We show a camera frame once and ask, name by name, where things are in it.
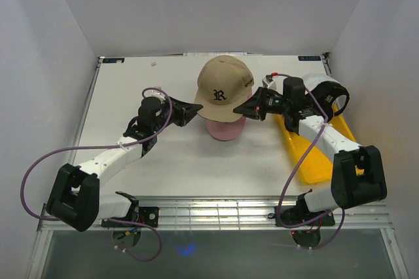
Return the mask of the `pink cap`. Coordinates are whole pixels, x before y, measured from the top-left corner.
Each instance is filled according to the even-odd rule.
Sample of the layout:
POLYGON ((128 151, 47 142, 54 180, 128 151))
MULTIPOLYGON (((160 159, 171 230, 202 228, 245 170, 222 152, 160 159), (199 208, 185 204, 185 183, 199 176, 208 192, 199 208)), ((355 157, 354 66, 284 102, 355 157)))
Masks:
POLYGON ((207 131, 213 138, 219 141, 235 140, 242 134, 245 125, 245 117, 241 117, 234 122, 217 122, 206 120, 207 131))

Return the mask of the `beige cap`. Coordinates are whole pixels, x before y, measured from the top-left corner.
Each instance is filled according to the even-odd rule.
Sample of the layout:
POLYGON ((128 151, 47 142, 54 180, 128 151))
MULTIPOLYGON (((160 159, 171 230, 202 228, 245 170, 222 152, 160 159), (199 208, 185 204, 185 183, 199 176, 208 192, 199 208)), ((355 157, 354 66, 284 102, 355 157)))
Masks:
POLYGON ((209 121, 231 123, 242 115, 234 109, 248 100, 254 85, 252 72, 241 60, 220 55, 202 68, 194 102, 202 106, 198 114, 209 121))

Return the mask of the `black cap white logo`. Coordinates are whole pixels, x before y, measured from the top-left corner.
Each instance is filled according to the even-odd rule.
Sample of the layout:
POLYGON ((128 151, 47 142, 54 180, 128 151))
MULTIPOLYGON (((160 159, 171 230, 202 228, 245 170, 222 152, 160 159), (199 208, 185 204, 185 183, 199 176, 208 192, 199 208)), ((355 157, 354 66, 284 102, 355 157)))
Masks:
POLYGON ((327 120, 330 121, 335 116, 339 116, 343 113, 348 102, 350 100, 350 94, 346 88, 344 88, 340 83, 334 81, 323 81, 319 83, 311 93, 315 99, 320 104, 321 108, 327 115, 327 120), (343 97, 344 104, 343 106, 335 111, 333 106, 335 102, 343 97))

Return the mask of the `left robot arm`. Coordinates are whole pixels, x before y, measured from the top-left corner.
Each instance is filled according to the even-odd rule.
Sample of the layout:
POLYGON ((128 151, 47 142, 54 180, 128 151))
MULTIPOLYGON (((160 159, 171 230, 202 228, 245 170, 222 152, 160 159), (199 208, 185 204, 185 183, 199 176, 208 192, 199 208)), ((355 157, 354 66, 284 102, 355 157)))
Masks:
POLYGON ((202 108, 171 97, 144 98, 115 148, 58 170, 46 212, 80 232, 98 219, 118 219, 124 226, 134 225, 140 220, 138 199, 121 191, 105 195, 102 188, 127 165, 143 158, 157 143, 159 131, 171 124, 186 126, 202 108))

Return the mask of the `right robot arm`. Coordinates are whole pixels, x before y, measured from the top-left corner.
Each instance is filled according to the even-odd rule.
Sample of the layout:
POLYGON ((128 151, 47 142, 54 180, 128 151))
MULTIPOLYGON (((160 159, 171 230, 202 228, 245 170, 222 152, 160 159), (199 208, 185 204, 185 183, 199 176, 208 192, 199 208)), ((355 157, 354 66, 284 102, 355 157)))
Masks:
POLYGON ((317 147, 332 163, 328 187, 298 196, 287 210, 276 209, 278 225, 288 229, 310 225, 340 208, 347 210, 384 200, 388 191, 380 151, 362 146, 330 125, 343 110, 333 110, 339 97, 350 99, 348 90, 326 74, 303 77, 286 75, 281 92, 273 88, 277 73, 263 79, 263 85, 234 113, 263 121, 267 114, 282 116, 285 128, 317 147))

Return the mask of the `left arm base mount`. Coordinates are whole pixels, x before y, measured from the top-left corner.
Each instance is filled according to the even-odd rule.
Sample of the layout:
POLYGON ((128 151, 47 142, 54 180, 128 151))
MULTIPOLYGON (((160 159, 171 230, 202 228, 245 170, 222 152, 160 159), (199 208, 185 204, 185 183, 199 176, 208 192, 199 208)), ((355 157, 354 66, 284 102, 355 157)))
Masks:
POLYGON ((160 208, 156 206, 139 207, 134 210, 130 210, 125 217, 114 217, 113 219, 120 220, 122 223, 114 221, 102 221, 102 227, 137 227, 136 223, 142 223, 150 227, 158 227, 160 208))

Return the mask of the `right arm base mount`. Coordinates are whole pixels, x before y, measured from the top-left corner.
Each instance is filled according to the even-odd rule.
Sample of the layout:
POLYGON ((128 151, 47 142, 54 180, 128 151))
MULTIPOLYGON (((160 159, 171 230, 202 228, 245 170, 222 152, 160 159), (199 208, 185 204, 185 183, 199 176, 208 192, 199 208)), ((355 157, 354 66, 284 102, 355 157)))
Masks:
MULTIPOLYGON (((319 215, 323 214, 323 211, 320 212, 306 212, 300 213, 296 207, 289 207, 281 209, 280 217, 277 217, 277 206, 274 207, 274 211, 267 215, 267 218, 273 219, 277 227, 282 227, 283 225, 297 225, 304 223, 308 220, 314 219, 319 215)), ((332 227, 335 226, 335 219, 332 213, 328 213, 325 216, 322 216, 319 220, 312 222, 310 225, 318 226, 321 223, 322 226, 332 227)))

